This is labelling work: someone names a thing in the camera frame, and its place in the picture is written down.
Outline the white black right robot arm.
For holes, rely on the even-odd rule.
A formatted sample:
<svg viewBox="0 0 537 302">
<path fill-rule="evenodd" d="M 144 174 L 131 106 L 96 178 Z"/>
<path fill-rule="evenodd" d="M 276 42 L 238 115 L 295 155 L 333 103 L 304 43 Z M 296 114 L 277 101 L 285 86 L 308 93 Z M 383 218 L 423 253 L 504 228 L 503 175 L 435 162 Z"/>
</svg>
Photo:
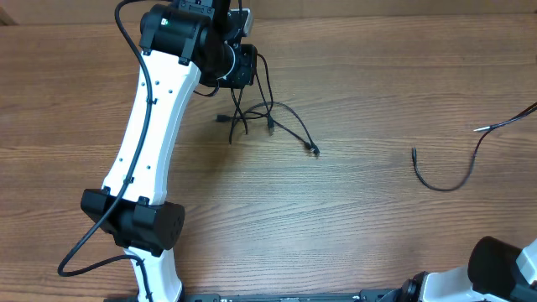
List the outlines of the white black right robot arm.
<svg viewBox="0 0 537 302">
<path fill-rule="evenodd" d="M 404 283 L 395 299 L 536 302 L 536 243 L 519 248 L 484 237 L 468 264 L 443 273 L 420 273 Z"/>
</svg>

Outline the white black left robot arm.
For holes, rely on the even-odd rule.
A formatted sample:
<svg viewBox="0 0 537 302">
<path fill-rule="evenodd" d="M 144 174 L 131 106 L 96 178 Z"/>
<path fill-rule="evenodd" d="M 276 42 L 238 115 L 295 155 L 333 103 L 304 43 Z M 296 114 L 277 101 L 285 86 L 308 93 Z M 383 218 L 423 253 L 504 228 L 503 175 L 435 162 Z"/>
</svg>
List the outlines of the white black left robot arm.
<svg viewBox="0 0 537 302">
<path fill-rule="evenodd" d="M 181 119 L 199 85 L 239 90 L 253 83 L 257 50 L 242 39 L 253 16 L 227 1 L 173 1 L 141 19 L 138 88 L 117 157 L 81 209 L 123 249 L 139 301 L 180 301 L 174 246 L 183 206 L 167 201 L 169 164 Z"/>
</svg>

